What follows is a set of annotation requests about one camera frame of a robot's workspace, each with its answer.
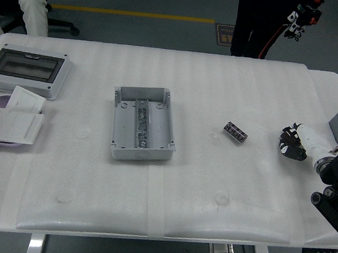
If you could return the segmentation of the robot right hand white shell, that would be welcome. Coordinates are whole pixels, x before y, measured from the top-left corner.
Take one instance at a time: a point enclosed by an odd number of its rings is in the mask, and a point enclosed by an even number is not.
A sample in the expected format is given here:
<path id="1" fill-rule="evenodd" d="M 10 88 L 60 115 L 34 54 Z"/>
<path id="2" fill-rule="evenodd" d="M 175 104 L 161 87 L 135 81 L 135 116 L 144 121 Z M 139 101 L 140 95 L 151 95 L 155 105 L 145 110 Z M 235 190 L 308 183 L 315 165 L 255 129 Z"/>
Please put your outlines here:
<path id="1" fill-rule="evenodd" d="M 314 165 L 331 161 L 334 157 L 329 153 L 328 140 L 313 128 L 303 124 L 294 123 L 284 128 L 280 135 L 279 147 L 285 157 L 296 161 L 311 158 Z"/>

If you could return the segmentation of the standing person's left hand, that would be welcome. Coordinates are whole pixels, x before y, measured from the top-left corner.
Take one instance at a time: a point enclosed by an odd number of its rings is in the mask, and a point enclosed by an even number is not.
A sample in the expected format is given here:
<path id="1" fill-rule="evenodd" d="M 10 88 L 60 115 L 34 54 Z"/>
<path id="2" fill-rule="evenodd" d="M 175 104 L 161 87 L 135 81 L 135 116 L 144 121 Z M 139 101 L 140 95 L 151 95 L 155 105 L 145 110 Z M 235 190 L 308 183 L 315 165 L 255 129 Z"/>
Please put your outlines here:
<path id="1" fill-rule="evenodd" d="M 305 27 L 317 24 L 321 15 L 322 12 L 319 9 L 309 4 L 299 4 L 297 9 L 288 16 L 289 24 L 288 29 L 284 33 L 284 37 L 299 41 L 299 38 L 301 38 L 305 32 Z"/>

